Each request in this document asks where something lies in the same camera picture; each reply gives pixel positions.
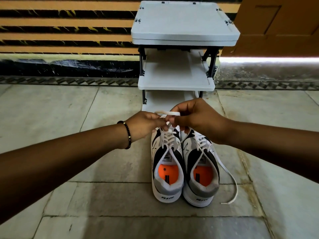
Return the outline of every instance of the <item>sneaker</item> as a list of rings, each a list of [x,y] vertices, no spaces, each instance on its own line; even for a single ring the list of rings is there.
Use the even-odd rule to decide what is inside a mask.
[[[152,188],[154,196],[161,202],[171,203],[180,196],[184,184],[179,127],[165,132],[157,128],[152,134]]]
[[[183,196],[193,206],[205,207],[213,200],[219,189],[219,169],[216,162],[230,174],[236,184],[235,197],[221,204],[230,204],[237,197],[237,183],[231,173],[220,161],[212,142],[208,137],[190,130],[188,134],[182,134],[182,148],[185,160],[185,185]]]

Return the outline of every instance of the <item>shoe sole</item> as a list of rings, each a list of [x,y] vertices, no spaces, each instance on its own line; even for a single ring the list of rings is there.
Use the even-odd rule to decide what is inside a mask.
[[[163,195],[159,193],[154,185],[154,180],[153,180],[153,175],[152,175],[152,189],[153,189],[153,194],[157,200],[163,203],[173,203],[178,200],[178,198],[181,196],[182,190],[180,190],[177,194],[175,195]]]
[[[195,195],[193,191],[189,188],[188,183],[186,181],[184,181],[183,196],[188,203],[195,207],[206,207],[212,202],[214,198],[203,198]]]

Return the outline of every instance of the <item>orange insole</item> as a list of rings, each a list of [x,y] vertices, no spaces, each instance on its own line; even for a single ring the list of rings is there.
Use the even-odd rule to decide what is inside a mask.
[[[169,185],[175,183],[178,179],[178,166],[160,164],[159,176]]]
[[[208,186],[213,180],[213,170],[211,167],[196,166],[194,169],[194,179],[203,186]]]

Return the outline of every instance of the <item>marble floor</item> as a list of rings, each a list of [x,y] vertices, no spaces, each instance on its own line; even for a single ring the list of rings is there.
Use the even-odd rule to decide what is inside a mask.
[[[228,118],[319,131],[319,91],[219,90],[204,99]],[[114,124],[141,109],[137,88],[0,85],[0,153]],[[217,152],[220,169],[206,208],[172,204],[151,189],[150,137],[115,150],[0,225],[0,239],[318,238],[319,185],[238,149]]]

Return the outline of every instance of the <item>shoe rack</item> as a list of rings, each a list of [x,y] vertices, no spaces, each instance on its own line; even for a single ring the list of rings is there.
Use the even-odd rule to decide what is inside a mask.
[[[240,33],[216,3],[142,1],[131,35],[139,45],[142,110],[155,112],[213,91],[219,48],[234,46]]]

